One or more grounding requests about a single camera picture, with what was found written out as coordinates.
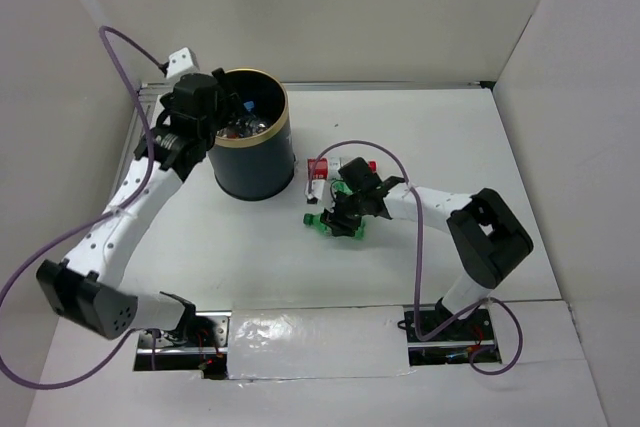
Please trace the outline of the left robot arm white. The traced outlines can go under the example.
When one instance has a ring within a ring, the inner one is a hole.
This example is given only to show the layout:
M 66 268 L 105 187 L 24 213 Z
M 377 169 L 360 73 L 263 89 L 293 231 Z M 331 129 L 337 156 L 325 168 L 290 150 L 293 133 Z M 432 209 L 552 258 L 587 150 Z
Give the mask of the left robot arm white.
M 168 292 L 128 293 L 125 270 L 167 201 L 244 113 L 223 69 L 183 75 L 160 99 L 163 110 L 134 151 L 121 186 L 94 225 L 60 262 L 44 261 L 37 281 L 53 311 L 106 339 L 159 329 L 176 346 L 196 337 L 196 308 Z

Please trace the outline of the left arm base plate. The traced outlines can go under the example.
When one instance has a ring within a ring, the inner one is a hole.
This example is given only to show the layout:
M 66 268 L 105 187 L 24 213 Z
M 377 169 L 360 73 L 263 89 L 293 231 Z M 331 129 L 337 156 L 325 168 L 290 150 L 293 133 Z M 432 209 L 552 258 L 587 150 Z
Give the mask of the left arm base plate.
M 137 337 L 134 372 L 190 372 L 203 379 L 227 380 L 231 311 L 200 311 L 187 339 L 142 331 Z

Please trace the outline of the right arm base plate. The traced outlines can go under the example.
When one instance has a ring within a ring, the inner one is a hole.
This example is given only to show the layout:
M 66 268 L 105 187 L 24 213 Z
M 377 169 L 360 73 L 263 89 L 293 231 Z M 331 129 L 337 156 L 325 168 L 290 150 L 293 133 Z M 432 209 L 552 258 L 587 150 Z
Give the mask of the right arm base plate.
M 397 327 L 404 331 L 411 367 L 468 364 L 473 352 L 480 350 L 477 364 L 501 364 L 491 316 L 484 307 L 476 309 L 462 321 L 456 321 L 427 342 L 415 333 L 414 312 L 405 306 Z

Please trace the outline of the red cap bottle front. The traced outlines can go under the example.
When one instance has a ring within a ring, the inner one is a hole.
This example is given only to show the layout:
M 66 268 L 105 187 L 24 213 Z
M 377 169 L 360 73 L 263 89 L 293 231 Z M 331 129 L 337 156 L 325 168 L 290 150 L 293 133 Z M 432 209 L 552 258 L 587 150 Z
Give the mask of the red cap bottle front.
M 217 133 L 223 139 L 244 139 L 255 137 L 271 127 L 271 122 L 256 116 L 246 115 L 237 118 Z

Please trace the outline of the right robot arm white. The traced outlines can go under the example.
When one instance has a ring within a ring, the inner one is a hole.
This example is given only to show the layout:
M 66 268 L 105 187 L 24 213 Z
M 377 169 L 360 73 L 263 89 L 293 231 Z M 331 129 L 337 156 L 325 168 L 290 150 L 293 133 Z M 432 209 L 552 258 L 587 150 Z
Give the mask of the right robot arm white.
M 366 216 L 414 222 L 423 239 L 430 227 L 451 236 L 463 273 L 435 307 L 436 326 L 448 339 L 460 338 L 479 307 L 533 249 L 521 222 L 493 189 L 455 194 L 414 187 L 402 177 L 383 180 L 358 157 L 339 170 L 348 191 L 330 196 L 320 221 L 334 237 L 353 237 Z

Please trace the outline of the red label bottle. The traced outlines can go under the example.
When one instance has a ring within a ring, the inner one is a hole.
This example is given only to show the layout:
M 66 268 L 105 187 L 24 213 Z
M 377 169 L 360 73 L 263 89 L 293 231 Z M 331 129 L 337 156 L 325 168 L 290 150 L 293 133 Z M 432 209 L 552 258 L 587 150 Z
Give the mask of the red label bottle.
M 339 180 L 341 175 L 339 170 L 346 164 L 354 160 L 354 157 L 321 157 L 307 159 L 307 178 L 315 180 Z

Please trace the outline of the green bottle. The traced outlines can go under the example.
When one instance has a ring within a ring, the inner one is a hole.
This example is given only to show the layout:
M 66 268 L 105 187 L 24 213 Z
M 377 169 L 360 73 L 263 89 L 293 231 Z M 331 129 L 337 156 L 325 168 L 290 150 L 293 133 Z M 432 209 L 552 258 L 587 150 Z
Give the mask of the green bottle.
M 305 213 L 303 216 L 303 224 L 307 227 L 313 227 L 316 231 L 328 237 L 335 237 L 332 229 L 321 221 L 321 214 Z M 353 238 L 362 240 L 365 236 L 365 223 L 356 229 Z
M 333 180 L 330 183 L 329 193 L 332 198 L 336 198 L 339 194 L 351 195 L 351 189 L 342 180 Z

